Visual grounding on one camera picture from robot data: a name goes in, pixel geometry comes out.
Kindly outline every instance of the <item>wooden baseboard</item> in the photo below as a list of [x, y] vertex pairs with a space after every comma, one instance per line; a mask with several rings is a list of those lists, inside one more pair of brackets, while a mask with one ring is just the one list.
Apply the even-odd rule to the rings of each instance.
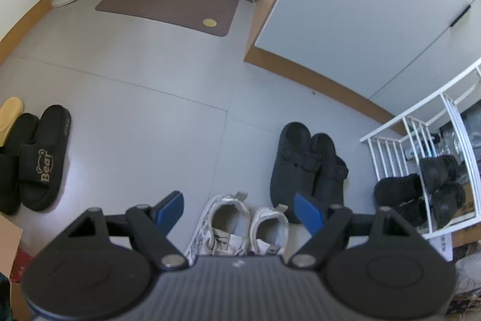
[[50, 0], [40, 0], [10, 29], [6, 36], [0, 40], [0, 64], [51, 8]]
[[[374, 102], [360, 96], [354, 91], [338, 84], [324, 75], [318, 74], [311, 69], [281, 56], [264, 51], [254, 45], [251, 45], [250, 48], [248, 48], [245, 61], [316, 90], [319, 93], [331, 97], [334, 100], [365, 114], [381, 124], [388, 122], [394, 117], [392, 113], [389, 113]], [[401, 135], [406, 134], [402, 124], [394, 125], [392, 130]]]

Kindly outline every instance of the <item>metal screw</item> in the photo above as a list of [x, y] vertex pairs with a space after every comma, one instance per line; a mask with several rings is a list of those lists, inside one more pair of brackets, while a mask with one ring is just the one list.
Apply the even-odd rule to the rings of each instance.
[[309, 268], [316, 263], [316, 258], [311, 255], [302, 254], [293, 257], [293, 264], [299, 268]]
[[181, 255], [167, 255], [164, 256], [160, 262], [167, 268], [176, 268], [184, 263], [184, 257]]

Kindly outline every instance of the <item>black shoe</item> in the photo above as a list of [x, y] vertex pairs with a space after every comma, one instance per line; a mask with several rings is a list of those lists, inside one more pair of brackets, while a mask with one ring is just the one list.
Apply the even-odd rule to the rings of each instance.
[[300, 223], [294, 213], [297, 192], [312, 195], [320, 158], [309, 152], [311, 134], [300, 122], [287, 124], [279, 138], [276, 161], [270, 182], [272, 205], [286, 205], [285, 216], [291, 223]]
[[20, 208], [18, 165], [21, 146], [33, 140], [37, 116], [24, 113], [15, 121], [5, 145], [0, 148], [0, 212], [16, 214]]
[[432, 212], [438, 229], [446, 226], [466, 201], [463, 187], [457, 182], [447, 182], [431, 197]]
[[424, 200], [415, 199], [404, 205], [395, 206], [393, 210], [397, 211], [412, 226], [421, 226], [427, 222], [426, 204]]
[[316, 175], [312, 195], [325, 208], [332, 204], [344, 205], [343, 183], [349, 170], [336, 155], [329, 135], [315, 134], [311, 139], [311, 153], [321, 158], [321, 170]]
[[448, 182], [456, 180], [459, 165], [452, 155], [441, 155], [436, 158], [421, 158], [419, 160], [422, 178], [426, 192], [432, 194]]
[[20, 199], [33, 211], [49, 208], [59, 195], [71, 121], [66, 108], [52, 105], [42, 114], [31, 144], [20, 146]]
[[397, 207], [403, 202], [419, 199], [421, 196], [421, 179], [417, 174], [383, 178], [374, 187], [374, 200], [377, 206]]

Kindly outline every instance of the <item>gold circle logo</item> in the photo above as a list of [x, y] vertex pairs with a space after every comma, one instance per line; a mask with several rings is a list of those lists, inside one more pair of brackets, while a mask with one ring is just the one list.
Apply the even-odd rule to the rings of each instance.
[[204, 21], [202, 21], [202, 23], [205, 26], [208, 26], [209, 28], [213, 28], [213, 27], [217, 26], [217, 21], [213, 20], [212, 18], [206, 18]]

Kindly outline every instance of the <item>sneaker insole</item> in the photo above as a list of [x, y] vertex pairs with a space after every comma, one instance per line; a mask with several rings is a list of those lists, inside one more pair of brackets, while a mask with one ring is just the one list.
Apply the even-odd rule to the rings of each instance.
[[249, 219], [243, 216], [235, 206], [223, 205], [212, 217], [212, 227], [234, 234], [240, 237], [245, 236]]
[[272, 245], [279, 245], [277, 243], [277, 228], [279, 222], [277, 219], [268, 219], [262, 222], [257, 228], [256, 239], [261, 239], [266, 243]]

